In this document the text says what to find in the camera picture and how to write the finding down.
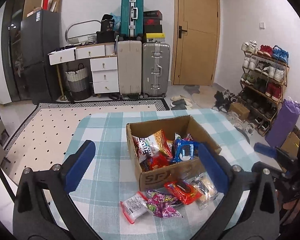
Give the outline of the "person's right hand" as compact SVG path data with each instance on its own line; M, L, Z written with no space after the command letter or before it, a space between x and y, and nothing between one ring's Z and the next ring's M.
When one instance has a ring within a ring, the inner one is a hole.
M294 209L294 211L298 212L300 210L300 199L293 200L288 203L282 202L282 194L280 191L276 191L276 196L279 204L279 210L285 209L285 210L291 210Z

